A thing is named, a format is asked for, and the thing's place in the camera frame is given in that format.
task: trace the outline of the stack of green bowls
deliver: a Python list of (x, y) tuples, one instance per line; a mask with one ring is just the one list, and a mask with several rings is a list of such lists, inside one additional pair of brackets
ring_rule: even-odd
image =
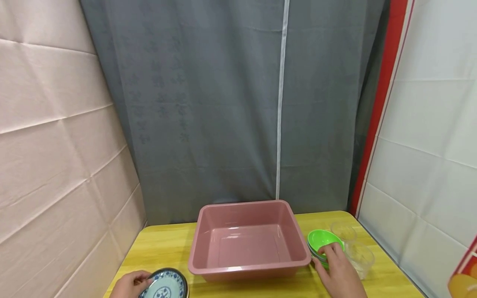
[(320, 247), (328, 245), (333, 242), (338, 242), (344, 251), (343, 242), (338, 236), (336, 236), (332, 232), (329, 232), (326, 230), (313, 230), (308, 234), (308, 237), (307, 237), (308, 248), (311, 251), (311, 255), (319, 259), (325, 269), (329, 269), (328, 259), (326, 258), (326, 255), (324, 254), (319, 255), (318, 250), (320, 249)]

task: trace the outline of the yellow table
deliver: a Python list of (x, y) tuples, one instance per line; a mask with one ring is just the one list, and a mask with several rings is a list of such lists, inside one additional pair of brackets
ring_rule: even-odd
[[(329, 229), (335, 221), (346, 222), (356, 230), (358, 241), (374, 253), (375, 263), (363, 281), (368, 297), (423, 297), (388, 255), (376, 244), (349, 213), (331, 211), (296, 215), (304, 235), (314, 229)], [(134, 270), (154, 272), (164, 267), (179, 269), (189, 283), (189, 297), (329, 297), (318, 274), (311, 267), (301, 268), (295, 277), (207, 283), (187, 269), (195, 223), (149, 226), (142, 230), (129, 250), (104, 298), (108, 298), (116, 281)]]

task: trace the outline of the clear plastic cup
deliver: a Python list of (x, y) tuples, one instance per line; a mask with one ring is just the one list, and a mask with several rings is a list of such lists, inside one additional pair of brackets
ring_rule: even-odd
[(331, 224), (331, 232), (338, 236), (341, 241), (353, 242), (356, 240), (356, 231), (349, 224), (342, 222), (334, 222)]
[(358, 272), (359, 278), (365, 279), (374, 264), (373, 252), (363, 243), (353, 241), (344, 244), (344, 253)]

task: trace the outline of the ceramic plate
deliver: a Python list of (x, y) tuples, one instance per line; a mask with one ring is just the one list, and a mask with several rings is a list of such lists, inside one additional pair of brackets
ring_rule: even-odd
[(153, 283), (139, 298), (187, 298), (189, 295), (186, 278), (176, 269), (160, 269), (150, 278)]

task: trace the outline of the white wall panel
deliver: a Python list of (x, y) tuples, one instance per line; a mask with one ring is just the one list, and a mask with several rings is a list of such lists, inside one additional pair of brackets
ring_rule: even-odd
[(359, 220), (427, 295), (450, 297), (477, 233), (477, 1), (414, 4)]
[(414, 0), (397, 81), (476, 79), (477, 1)]
[(379, 136), (443, 156), (456, 116), (473, 83), (468, 80), (394, 82)]
[(368, 182), (417, 213), (425, 204), (439, 162), (429, 153), (378, 138)]
[(452, 237), (418, 218), (399, 265), (429, 296), (447, 298), (447, 281), (466, 250)]
[(398, 262), (415, 224), (416, 214), (381, 190), (366, 185), (366, 200), (361, 206), (360, 221), (373, 235), (380, 235), (380, 244)]
[(145, 223), (76, 0), (0, 1), (1, 297), (102, 297)]

